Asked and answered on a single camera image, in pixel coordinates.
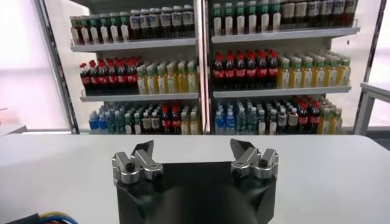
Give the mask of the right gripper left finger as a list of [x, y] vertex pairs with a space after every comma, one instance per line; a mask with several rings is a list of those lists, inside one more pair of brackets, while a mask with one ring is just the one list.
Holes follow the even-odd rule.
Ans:
[[114, 184], [136, 184], [141, 180], [157, 181], [163, 176], [163, 165], [152, 159], [154, 141], [137, 144], [130, 155], [116, 152], [112, 158]]

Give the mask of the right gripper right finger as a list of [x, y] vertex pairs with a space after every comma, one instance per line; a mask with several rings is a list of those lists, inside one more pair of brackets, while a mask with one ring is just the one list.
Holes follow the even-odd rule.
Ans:
[[231, 162], [230, 172], [234, 179], [242, 179], [252, 171], [257, 179], [277, 178], [279, 155], [274, 149], [261, 153], [252, 143], [230, 140], [230, 147], [235, 160]]

